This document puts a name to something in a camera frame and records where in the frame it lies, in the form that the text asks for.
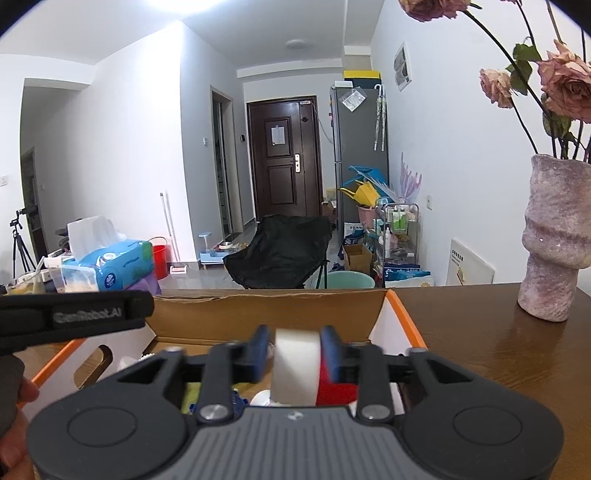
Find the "cardboard package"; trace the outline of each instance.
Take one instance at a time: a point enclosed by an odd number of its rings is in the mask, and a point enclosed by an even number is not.
[[[322,215],[328,217],[330,223],[334,223],[336,225],[337,221],[337,214],[336,208],[333,207],[332,202],[323,202],[322,203]]]
[[[365,245],[345,245],[345,270],[371,275],[372,253]]]
[[[107,347],[114,357],[108,368],[105,369],[104,361],[96,366],[104,369],[101,378],[113,372],[123,354],[137,359],[142,353],[182,346],[187,355],[202,355],[217,343],[249,340],[262,324],[271,329],[272,341],[278,328],[318,331],[333,325],[344,342],[370,340],[390,355],[404,353],[411,346],[425,348],[404,306],[391,290],[187,290],[164,294],[155,299],[154,314],[147,319],[150,328],[75,340],[58,353],[34,379],[42,392],[44,385],[50,387],[48,392],[52,395],[42,395],[25,408],[29,419],[49,402],[72,393],[76,368],[73,363],[80,365],[96,345]],[[129,352],[122,352],[124,344],[132,346]],[[144,346],[143,352],[137,350],[140,345]],[[261,390],[270,388],[271,375],[267,373],[258,384],[240,385],[238,391],[251,400]],[[393,396],[395,406],[402,408],[397,392]]]

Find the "finger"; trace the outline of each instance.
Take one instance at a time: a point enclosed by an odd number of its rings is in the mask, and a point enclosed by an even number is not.
[[[34,480],[34,478],[33,462],[26,456],[16,467],[4,475],[2,480]]]
[[[39,389],[37,386],[27,380],[26,378],[22,379],[21,389],[18,392],[18,400],[24,402],[31,402],[35,401],[39,397]]]
[[[28,422],[21,410],[17,411],[17,417],[12,427],[4,437],[0,439],[0,460],[8,468],[15,467],[27,454],[25,437]]]

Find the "black chair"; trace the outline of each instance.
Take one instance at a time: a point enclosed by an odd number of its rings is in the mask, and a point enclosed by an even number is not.
[[[272,215],[258,224],[256,235],[244,250],[224,258],[232,280],[245,288],[304,288],[324,266],[332,237],[327,217]],[[318,275],[316,288],[320,286]]]

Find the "pink rose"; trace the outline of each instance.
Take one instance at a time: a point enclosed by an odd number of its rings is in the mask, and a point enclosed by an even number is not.
[[[538,62],[546,106],[573,120],[591,123],[591,66],[554,40],[558,53],[548,52],[548,60]]]
[[[497,103],[501,108],[513,108],[511,99],[511,78],[507,72],[497,70],[481,70],[480,86],[491,103]]]
[[[398,0],[409,17],[419,22],[434,18],[456,18],[457,12],[466,11],[470,0]]]

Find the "ceiling light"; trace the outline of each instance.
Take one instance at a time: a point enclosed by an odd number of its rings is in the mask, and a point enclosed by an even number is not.
[[[149,3],[160,10],[181,14],[198,14],[222,3],[224,0],[148,0]]]
[[[285,44],[285,47],[289,50],[305,50],[307,48],[312,48],[314,44],[308,40],[302,40],[300,38],[296,38],[294,40],[290,40]]]

